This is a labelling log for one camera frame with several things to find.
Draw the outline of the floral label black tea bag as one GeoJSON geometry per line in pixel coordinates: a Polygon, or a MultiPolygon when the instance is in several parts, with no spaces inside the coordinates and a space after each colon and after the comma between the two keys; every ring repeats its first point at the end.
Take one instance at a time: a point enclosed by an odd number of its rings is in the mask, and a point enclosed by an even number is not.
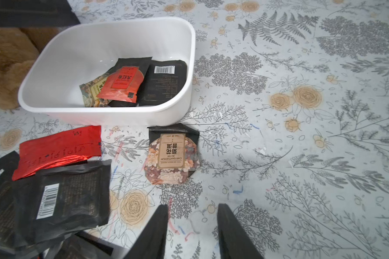
{"type": "Polygon", "coordinates": [[[180,185],[200,168],[199,131],[183,124],[152,126],[144,163],[145,176],[153,185],[180,185]]]}

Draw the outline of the black barcode tea bag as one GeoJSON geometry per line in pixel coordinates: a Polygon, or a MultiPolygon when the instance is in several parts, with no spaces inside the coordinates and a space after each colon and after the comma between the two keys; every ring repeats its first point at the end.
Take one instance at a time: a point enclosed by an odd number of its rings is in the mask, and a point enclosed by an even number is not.
{"type": "Polygon", "coordinates": [[[174,98],[187,80],[187,64],[182,60],[150,63],[137,93],[138,106],[156,106],[174,98]]]}
{"type": "Polygon", "coordinates": [[[111,163],[44,169],[14,181],[15,245],[32,246],[106,225],[111,163]]]}

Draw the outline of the red foil tea bag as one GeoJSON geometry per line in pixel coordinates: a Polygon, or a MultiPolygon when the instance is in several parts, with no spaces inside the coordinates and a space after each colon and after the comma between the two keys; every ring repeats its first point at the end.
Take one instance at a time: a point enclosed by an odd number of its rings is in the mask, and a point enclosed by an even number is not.
{"type": "Polygon", "coordinates": [[[25,141],[19,146],[19,164],[12,181],[49,169],[101,156],[100,126],[87,126],[25,141]]]}

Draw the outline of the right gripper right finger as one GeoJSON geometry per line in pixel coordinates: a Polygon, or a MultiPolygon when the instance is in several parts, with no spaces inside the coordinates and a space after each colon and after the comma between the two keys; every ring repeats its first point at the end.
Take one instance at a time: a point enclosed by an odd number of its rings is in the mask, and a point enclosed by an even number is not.
{"type": "Polygon", "coordinates": [[[217,212],[218,241],[222,259],[263,259],[227,204],[217,212]]]}

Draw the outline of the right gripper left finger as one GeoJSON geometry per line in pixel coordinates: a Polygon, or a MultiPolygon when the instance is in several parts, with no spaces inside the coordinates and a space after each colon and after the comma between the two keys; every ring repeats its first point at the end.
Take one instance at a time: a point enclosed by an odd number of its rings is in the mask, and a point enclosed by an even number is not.
{"type": "Polygon", "coordinates": [[[168,221],[168,206],[158,206],[140,236],[124,258],[163,259],[165,255],[168,221]]]}

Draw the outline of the red label black tea bag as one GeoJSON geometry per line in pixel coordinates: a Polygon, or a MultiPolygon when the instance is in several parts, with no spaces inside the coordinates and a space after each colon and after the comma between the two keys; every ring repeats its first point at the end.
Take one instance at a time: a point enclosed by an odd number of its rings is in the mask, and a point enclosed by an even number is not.
{"type": "Polygon", "coordinates": [[[151,57],[118,59],[109,70],[110,75],[97,97],[121,103],[114,107],[136,106],[137,93],[151,61],[151,57]]]}

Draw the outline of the yellow label tea bag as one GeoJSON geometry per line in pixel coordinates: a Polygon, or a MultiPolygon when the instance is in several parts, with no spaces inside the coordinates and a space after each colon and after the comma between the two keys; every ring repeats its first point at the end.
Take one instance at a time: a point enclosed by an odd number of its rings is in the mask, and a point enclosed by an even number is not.
{"type": "Polygon", "coordinates": [[[97,97],[97,95],[100,94],[101,89],[103,88],[109,75],[109,73],[102,74],[94,80],[80,85],[85,107],[107,107],[109,105],[111,100],[97,97]]]}

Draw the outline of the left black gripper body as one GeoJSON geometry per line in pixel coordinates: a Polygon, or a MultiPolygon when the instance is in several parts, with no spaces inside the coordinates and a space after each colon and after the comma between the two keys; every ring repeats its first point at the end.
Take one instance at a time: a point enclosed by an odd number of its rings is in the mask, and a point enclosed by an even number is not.
{"type": "Polygon", "coordinates": [[[69,27],[80,24],[68,1],[0,0],[0,28],[69,27]]]}

